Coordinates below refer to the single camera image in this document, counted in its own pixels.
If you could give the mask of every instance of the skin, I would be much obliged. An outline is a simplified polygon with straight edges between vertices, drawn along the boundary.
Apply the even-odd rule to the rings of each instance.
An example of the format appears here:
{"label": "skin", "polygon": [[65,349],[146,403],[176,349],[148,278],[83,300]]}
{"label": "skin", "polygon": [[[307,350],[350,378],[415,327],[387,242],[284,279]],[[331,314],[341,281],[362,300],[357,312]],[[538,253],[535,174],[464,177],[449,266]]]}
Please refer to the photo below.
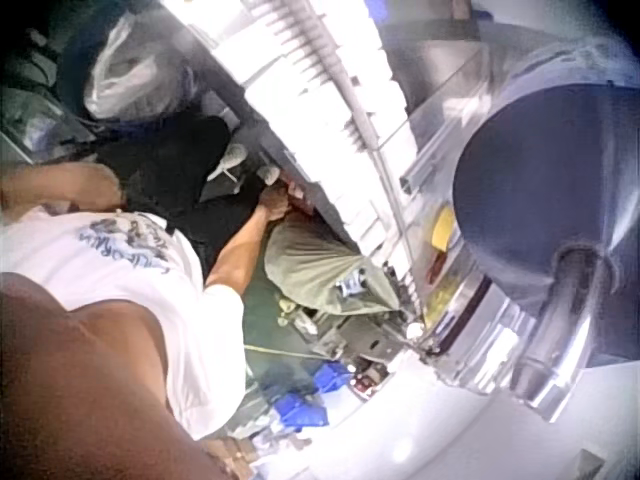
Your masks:
{"label": "skin", "polygon": [[0,275],[3,478],[233,478],[143,385],[127,355],[85,327],[102,307],[66,312],[30,280]]}
{"label": "skin", "polygon": [[[44,202],[109,211],[123,199],[112,172],[95,164],[29,167],[0,186],[13,221]],[[205,286],[242,294],[267,224],[287,210],[284,189],[265,190]],[[1,275],[0,291],[3,464],[11,478],[232,478],[170,414],[164,338],[150,311],[106,301],[67,312],[15,274]]]}

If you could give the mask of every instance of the white plastic bag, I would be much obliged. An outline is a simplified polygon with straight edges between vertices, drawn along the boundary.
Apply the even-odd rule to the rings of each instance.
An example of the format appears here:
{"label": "white plastic bag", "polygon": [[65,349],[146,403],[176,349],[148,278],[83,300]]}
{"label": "white plastic bag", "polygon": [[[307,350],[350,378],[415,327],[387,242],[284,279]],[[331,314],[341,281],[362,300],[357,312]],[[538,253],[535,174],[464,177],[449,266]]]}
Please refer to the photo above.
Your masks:
{"label": "white plastic bag", "polygon": [[166,15],[126,13],[111,30],[85,89],[85,107],[94,118],[151,120],[193,98],[193,71],[164,28]]}

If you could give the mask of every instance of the white t-shirt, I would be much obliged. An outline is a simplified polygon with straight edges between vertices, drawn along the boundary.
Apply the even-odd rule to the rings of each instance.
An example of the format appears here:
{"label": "white t-shirt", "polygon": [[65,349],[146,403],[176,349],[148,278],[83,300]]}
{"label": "white t-shirt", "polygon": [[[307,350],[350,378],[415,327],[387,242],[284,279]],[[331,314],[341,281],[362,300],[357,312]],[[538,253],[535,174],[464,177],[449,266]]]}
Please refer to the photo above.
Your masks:
{"label": "white t-shirt", "polygon": [[200,262],[180,232],[149,214],[31,210],[2,228],[0,271],[24,275],[67,310],[129,300],[157,318],[167,349],[167,398],[194,439],[220,428],[245,390],[243,304],[231,288],[203,291]]}

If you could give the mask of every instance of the plastic bag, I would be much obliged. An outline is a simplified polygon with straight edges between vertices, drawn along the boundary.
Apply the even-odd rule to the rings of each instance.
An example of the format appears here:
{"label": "plastic bag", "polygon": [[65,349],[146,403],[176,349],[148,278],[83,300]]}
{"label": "plastic bag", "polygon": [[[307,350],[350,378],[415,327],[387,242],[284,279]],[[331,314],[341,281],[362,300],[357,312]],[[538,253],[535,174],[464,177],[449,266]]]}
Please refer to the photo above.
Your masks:
{"label": "plastic bag", "polygon": [[[294,302],[334,315],[398,310],[400,304],[382,269],[338,242],[327,227],[290,215],[274,228],[264,257],[267,277]],[[364,271],[366,288],[344,296],[337,286]]]}
{"label": "plastic bag", "polygon": [[172,42],[175,27],[167,15],[125,13],[111,30],[85,88],[85,107],[94,118],[151,120],[193,99],[194,73]]}

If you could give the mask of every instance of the light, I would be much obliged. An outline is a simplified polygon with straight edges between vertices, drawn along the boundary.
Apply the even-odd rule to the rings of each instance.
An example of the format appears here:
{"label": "light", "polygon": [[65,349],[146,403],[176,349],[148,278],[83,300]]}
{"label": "light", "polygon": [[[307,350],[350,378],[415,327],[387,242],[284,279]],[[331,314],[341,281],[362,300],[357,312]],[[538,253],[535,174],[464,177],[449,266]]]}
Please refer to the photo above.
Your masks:
{"label": "light", "polygon": [[410,438],[400,440],[391,452],[391,459],[395,463],[404,463],[413,452],[413,441]]}
{"label": "light", "polygon": [[422,335],[424,335],[424,323],[412,322],[407,325],[405,330],[407,340],[415,340],[416,338],[420,338]]}

